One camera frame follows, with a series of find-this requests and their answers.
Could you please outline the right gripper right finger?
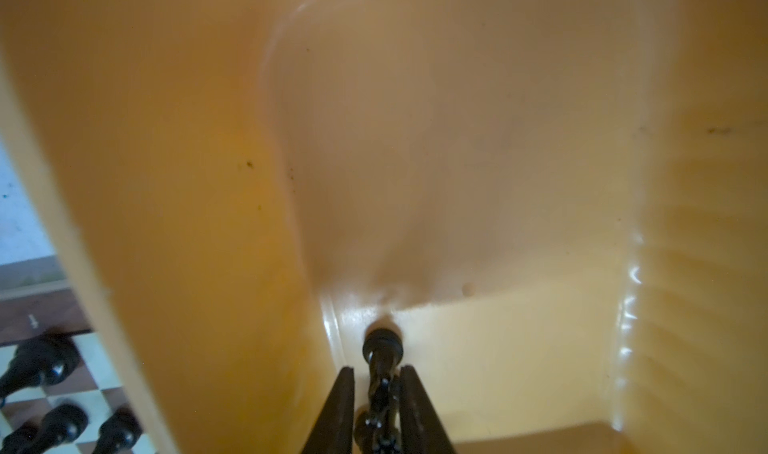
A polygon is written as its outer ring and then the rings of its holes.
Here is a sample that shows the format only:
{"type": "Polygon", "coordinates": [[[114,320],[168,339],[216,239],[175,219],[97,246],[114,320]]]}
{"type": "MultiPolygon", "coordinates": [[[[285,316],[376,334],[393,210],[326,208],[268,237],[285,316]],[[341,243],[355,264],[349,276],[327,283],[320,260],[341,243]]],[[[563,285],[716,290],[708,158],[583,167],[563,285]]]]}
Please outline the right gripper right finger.
{"type": "Polygon", "coordinates": [[[455,454],[456,450],[418,376],[416,369],[400,369],[399,416],[405,454],[455,454]]]}

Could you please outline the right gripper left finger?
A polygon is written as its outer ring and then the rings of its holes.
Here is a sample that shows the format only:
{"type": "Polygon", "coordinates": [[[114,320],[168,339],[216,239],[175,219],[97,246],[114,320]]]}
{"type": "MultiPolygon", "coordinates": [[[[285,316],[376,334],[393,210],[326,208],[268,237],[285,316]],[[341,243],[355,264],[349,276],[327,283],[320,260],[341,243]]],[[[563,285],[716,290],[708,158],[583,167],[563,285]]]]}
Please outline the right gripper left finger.
{"type": "Polygon", "coordinates": [[[355,376],[343,367],[306,440],[302,454],[351,454],[355,406],[355,376]]]}

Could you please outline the black chess piece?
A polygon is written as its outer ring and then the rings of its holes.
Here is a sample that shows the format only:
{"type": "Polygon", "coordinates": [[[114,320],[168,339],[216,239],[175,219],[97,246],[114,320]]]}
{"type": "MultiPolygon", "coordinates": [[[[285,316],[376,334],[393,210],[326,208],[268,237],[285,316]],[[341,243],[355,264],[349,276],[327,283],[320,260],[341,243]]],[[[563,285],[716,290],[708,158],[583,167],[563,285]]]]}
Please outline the black chess piece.
{"type": "Polygon", "coordinates": [[[369,367],[368,405],[357,414],[353,439],[361,453],[401,453],[396,421],[402,341],[393,330],[374,329],[366,335],[362,352],[369,367]]]}

